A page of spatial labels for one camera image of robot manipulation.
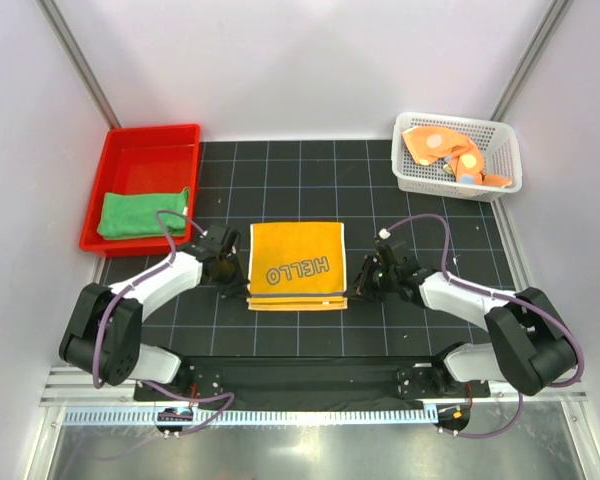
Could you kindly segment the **blue yellow patterned towel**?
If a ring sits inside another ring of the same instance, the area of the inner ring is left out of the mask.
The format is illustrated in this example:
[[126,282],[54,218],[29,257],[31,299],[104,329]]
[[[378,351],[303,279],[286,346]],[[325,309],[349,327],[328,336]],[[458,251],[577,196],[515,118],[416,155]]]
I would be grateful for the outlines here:
[[248,308],[259,312],[348,307],[345,226],[296,221],[250,226]]

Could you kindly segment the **green microfiber towel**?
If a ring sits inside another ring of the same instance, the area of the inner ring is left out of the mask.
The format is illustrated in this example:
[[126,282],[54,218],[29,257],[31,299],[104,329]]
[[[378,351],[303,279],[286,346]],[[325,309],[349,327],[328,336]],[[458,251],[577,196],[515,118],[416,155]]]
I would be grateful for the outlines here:
[[110,241],[161,237],[163,230],[156,212],[169,210],[187,215],[189,193],[187,187],[178,193],[106,193],[97,233]]

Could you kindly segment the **orange towel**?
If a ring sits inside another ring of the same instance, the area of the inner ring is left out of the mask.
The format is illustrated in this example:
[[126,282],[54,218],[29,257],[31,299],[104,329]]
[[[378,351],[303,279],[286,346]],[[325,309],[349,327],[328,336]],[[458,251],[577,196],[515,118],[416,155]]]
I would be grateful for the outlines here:
[[457,183],[493,188],[506,188],[513,183],[511,178],[487,174],[477,145],[450,128],[416,126],[403,131],[402,139],[417,165],[430,166],[443,160],[444,171],[452,174]]

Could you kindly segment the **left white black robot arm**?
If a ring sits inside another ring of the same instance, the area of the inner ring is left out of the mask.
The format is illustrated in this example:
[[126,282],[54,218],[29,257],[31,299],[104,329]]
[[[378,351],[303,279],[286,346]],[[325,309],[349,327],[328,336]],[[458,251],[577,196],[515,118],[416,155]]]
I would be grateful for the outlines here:
[[85,286],[60,342],[60,359],[91,374],[97,388],[126,380],[150,382],[168,399],[183,399],[192,386],[186,360],[143,343],[142,325],[172,299],[201,285],[213,285],[228,297],[246,296],[240,241],[238,230],[213,224],[193,243],[171,243],[166,258],[130,279]]

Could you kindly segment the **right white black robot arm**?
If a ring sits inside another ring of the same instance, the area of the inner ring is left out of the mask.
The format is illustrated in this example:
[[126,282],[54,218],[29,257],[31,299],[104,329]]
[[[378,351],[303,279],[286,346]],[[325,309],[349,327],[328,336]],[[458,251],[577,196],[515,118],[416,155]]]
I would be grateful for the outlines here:
[[538,289],[515,293],[464,282],[421,266],[400,242],[380,241],[348,296],[380,302],[389,294],[488,333],[486,343],[458,343],[436,354],[430,382],[440,395],[453,396],[472,381],[497,381],[533,396],[548,386],[560,388],[580,366],[575,342]]

